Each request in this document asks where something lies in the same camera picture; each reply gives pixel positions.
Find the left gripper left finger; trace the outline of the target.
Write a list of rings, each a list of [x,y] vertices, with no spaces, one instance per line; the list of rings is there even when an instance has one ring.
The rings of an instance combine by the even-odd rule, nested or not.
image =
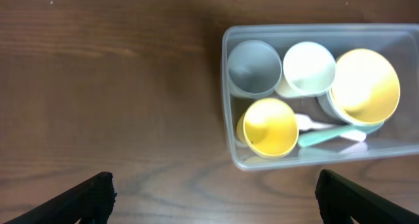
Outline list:
[[[100,172],[7,224],[103,223],[112,214],[117,193],[111,172]]]

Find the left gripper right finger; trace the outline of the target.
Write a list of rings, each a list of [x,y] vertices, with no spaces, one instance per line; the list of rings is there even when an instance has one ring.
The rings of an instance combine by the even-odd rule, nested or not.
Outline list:
[[[418,215],[370,190],[324,169],[320,172],[315,196],[324,224],[400,223],[417,224]]]

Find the mint green plastic spoon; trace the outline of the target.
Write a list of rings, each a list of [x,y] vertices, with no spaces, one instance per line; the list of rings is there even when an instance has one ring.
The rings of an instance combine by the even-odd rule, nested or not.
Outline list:
[[[382,126],[383,123],[369,126],[356,126],[353,124],[348,124],[345,126],[337,126],[325,130],[307,132],[299,136],[297,144],[301,148],[311,147],[338,137],[356,142],[364,141],[368,134],[377,131]]]

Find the pale pink plastic fork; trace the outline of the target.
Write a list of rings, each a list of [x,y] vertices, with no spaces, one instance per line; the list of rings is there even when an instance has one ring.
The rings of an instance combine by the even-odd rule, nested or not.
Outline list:
[[[300,131],[323,130],[338,127],[337,124],[327,124],[324,122],[313,121],[308,115],[296,113],[295,118]],[[343,133],[340,137],[352,141],[363,141],[366,139],[367,134],[359,130],[351,130]]]

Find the grey plastic bowl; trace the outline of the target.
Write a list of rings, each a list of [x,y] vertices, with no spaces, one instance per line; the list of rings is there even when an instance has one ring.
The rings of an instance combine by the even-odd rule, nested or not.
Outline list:
[[[325,114],[336,120],[348,123],[347,116],[337,107],[331,90],[328,90],[325,94],[318,96],[317,99]]]

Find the yellow plastic cup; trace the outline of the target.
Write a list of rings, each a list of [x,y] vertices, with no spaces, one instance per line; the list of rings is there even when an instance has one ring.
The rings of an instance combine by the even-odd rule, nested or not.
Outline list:
[[[266,159],[288,155],[296,146],[299,127],[295,112],[277,98],[253,102],[236,125],[238,140]]]

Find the clear plastic container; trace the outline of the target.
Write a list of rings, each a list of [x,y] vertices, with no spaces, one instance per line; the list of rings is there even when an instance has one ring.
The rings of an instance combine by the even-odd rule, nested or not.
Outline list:
[[[240,143],[238,119],[253,103],[233,96],[228,85],[227,58],[238,44],[264,41],[280,56],[296,43],[313,41],[338,58],[353,49],[379,52],[395,68],[401,85],[401,99],[393,116],[363,142],[333,139],[307,149],[295,147],[286,157],[265,159]],[[227,144],[235,165],[246,171],[273,170],[415,155],[418,153],[418,25],[416,24],[283,24],[234,26],[225,31],[221,57],[223,113]]]

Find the yellow plastic bowl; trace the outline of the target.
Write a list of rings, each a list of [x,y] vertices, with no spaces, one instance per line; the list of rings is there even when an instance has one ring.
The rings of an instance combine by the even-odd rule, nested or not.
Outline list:
[[[331,100],[338,114],[352,124],[378,124],[397,109],[401,95],[399,77],[391,63],[366,48],[341,55]]]

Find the white plastic cup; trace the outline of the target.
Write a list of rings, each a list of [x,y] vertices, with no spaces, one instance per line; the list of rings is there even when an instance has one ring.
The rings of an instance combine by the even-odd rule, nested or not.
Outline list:
[[[283,59],[283,77],[276,92],[283,98],[316,97],[335,80],[336,60],[323,45],[311,41],[293,45]]]

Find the grey plastic cup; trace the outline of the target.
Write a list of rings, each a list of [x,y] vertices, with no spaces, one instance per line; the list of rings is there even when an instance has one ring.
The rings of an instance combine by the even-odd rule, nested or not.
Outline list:
[[[268,43],[249,40],[235,46],[227,58],[230,94],[259,99],[273,93],[282,79],[282,60]]]

